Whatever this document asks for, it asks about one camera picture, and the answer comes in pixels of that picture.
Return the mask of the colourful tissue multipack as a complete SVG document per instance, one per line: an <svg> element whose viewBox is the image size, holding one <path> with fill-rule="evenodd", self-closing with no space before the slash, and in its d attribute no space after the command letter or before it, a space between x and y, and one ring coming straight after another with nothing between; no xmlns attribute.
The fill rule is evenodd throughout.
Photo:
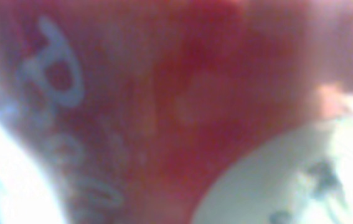
<svg viewBox="0 0 353 224"><path fill-rule="evenodd" d="M353 1L0 1L0 223L353 223Z"/></svg>

